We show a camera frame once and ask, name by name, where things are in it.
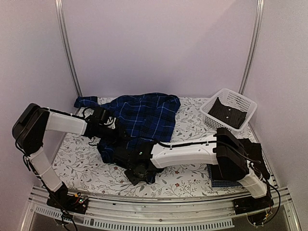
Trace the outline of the blue plaid long sleeve shirt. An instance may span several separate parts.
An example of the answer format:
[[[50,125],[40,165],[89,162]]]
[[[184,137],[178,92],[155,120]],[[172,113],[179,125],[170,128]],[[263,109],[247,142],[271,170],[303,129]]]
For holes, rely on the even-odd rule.
[[[139,149],[148,138],[170,142],[180,100],[175,95],[147,93],[123,95],[105,104],[99,104],[96,96],[78,97],[74,103],[75,108],[93,109],[98,106],[117,117],[128,136],[127,140],[114,142],[100,139],[97,144],[103,162],[113,164],[112,157],[117,147]]]

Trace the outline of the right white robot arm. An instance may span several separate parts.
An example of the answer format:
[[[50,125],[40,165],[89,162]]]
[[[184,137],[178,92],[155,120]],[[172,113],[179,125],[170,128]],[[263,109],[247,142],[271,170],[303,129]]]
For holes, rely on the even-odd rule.
[[[259,210],[267,203],[270,185],[250,157],[244,145],[226,128],[203,139],[161,142],[148,138],[139,149],[129,151],[117,147],[112,162],[124,168],[129,181],[154,183],[156,173],[169,166],[184,164],[216,165],[224,180],[237,181],[251,194],[249,206]]]

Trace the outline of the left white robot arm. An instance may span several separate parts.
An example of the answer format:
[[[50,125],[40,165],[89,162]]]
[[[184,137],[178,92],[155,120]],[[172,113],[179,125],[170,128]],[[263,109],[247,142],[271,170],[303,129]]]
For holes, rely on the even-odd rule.
[[[12,128],[15,146],[22,153],[28,170],[34,173],[47,190],[54,193],[53,201],[61,209],[67,209],[72,203],[71,197],[59,190],[64,183],[45,152],[45,141],[50,133],[74,134],[110,142],[124,140],[127,134],[119,120],[101,106],[94,107],[88,116],[77,116],[35,103],[27,106]]]

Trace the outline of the floral tablecloth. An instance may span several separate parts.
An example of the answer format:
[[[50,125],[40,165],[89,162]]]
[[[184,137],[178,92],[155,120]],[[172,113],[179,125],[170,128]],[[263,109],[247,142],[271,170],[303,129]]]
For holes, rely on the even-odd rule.
[[[179,97],[180,108],[171,142],[194,140],[216,133],[205,125],[199,111],[207,98]],[[71,190],[92,194],[128,197],[184,198],[247,193],[241,186],[212,187],[206,164],[189,162],[171,166],[156,175],[155,183],[140,182],[133,186],[124,169],[102,161],[96,146],[99,139],[67,133],[58,149],[52,166],[60,179]]]

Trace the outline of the folded blue checked shirt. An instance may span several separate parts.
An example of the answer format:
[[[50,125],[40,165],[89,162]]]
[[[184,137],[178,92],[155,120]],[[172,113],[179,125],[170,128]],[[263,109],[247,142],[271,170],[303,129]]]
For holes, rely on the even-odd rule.
[[[212,187],[242,187],[242,185],[237,181],[224,180],[220,174],[218,165],[207,164],[207,171]]]

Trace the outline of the black shirt in basket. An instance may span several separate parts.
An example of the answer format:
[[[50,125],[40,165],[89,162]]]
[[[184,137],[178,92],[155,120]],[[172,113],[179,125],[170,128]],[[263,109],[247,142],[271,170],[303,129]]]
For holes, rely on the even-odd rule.
[[[247,112],[225,106],[220,102],[219,98],[216,98],[208,114],[232,128],[239,129],[246,119]]]

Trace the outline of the white plastic basket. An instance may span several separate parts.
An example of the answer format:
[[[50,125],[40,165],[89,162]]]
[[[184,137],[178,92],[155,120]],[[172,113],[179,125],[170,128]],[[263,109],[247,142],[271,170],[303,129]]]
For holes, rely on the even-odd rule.
[[[248,125],[256,109],[256,102],[230,89],[219,90],[199,108],[206,125],[227,128],[233,134]]]

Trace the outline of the folded black shirt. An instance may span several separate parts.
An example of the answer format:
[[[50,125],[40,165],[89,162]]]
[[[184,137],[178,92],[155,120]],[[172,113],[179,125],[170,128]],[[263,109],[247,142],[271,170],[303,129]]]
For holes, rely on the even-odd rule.
[[[256,168],[262,173],[264,179],[270,179],[270,173],[268,172],[263,156],[260,143],[251,142],[248,138],[239,139],[239,142],[244,146],[245,151],[248,153],[248,157],[252,160],[258,160],[261,163],[256,164]]]

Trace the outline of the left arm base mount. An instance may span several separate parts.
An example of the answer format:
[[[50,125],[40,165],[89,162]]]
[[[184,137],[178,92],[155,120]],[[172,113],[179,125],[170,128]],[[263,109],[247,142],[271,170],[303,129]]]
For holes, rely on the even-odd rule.
[[[62,182],[60,188],[56,191],[50,190],[45,186],[49,193],[49,198],[47,200],[47,205],[62,209],[67,212],[74,212],[78,214],[86,214],[89,200],[86,195],[81,195],[80,193],[75,193],[74,195],[68,193],[67,186]]]

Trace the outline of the aluminium front rail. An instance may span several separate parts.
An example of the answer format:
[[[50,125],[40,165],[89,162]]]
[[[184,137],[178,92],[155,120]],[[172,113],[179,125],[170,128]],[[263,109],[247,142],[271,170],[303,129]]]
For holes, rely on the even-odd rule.
[[[106,231],[301,231],[294,203],[286,187],[271,193],[271,220],[251,224],[256,212],[237,214],[233,201],[248,193],[210,197],[145,198],[90,193],[85,214],[74,214],[62,225],[59,209],[47,205],[48,193],[33,187],[26,203],[21,230],[106,230]]]

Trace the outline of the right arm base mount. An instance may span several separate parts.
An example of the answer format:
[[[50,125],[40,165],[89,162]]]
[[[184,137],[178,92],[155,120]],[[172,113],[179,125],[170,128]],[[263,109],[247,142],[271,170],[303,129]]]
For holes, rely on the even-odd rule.
[[[249,196],[234,199],[232,203],[236,215],[253,212],[253,214],[247,216],[248,222],[253,226],[263,226],[269,221],[274,205],[270,193],[260,198]]]

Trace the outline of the left aluminium post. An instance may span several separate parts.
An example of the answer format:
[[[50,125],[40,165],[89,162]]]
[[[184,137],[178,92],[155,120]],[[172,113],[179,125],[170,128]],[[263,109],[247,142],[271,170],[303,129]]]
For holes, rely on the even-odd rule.
[[[64,53],[65,53],[65,56],[66,56],[70,76],[71,76],[73,86],[74,86],[74,89],[75,89],[77,96],[82,97],[83,94],[82,94],[81,86],[80,86],[80,83],[79,83],[79,80],[78,80],[77,71],[76,71],[76,68],[75,68],[74,59],[73,59],[73,55],[72,55],[72,49],[71,49],[70,42],[69,42],[67,26],[66,26],[66,22],[65,22],[63,1],[62,0],[55,0],[54,2],[55,2],[58,25],[59,25],[59,29],[60,29],[60,35],[61,35],[61,39],[62,39],[62,44],[63,44]]]

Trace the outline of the aluminium post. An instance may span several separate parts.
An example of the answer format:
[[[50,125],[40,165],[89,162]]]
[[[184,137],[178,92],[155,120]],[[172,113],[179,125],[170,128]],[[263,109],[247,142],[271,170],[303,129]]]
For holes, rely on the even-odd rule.
[[[66,26],[66,22],[65,22],[63,1],[62,0],[55,0],[54,2],[55,2],[58,25],[59,25],[59,29],[60,29],[60,35],[61,35],[61,39],[62,39],[62,44],[63,44],[64,53],[65,53],[65,56],[66,56],[70,76],[71,76],[73,86],[74,86],[74,89],[75,89],[77,96],[82,97],[83,94],[82,94],[81,86],[80,86],[80,83],[79,83],[79,80],[78,80],[77,71],[76,71],[76,68],[75,68],[74,59],[73,59],[73,55],[72,55],[72,49],[71,49],[70,42],[69,42],[67,26]]]
[[[254,55],[257,49],[257,42],[258,42],[258,38],[260,34],[263,12],[264,12],[264,2],[265,2],[264,0],[257,1],[256,15],[255,15],[251,42],[249,46],[249,52],[248,52],[248,56],[247,56],[247,60],[246,60],[245,68],[244,68],[242,81],[241,81],[240,88],[238,91],[240,94],[244,94],[245,92],[248,79],[249,79],[249,75],[250,75],[250,71],[251,71],[251,67],[253,64]]]

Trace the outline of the right aluminium post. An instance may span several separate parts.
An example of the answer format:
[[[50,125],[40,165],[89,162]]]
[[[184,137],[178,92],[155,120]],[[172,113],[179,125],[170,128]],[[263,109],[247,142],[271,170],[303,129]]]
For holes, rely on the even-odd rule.
[[[247,56],[247,60],[246,60],[245,68],[244,68],[242,81],[241,81],[240,88],[238,91],[240,94],[244,94],[245,92],[248,79],[249,79],[249,75],[250,75],[250,71],[251,71],[251,67],[253,64],[254,55],[257,49],[257,42],[258,42],[258,38],[260,34],[263,12],[264,12],[264,2],[265,2],[264,0],[257,1],[256,15],[255,15],[251,42],[249,46],[249,52],[248,52],[248,56]]]

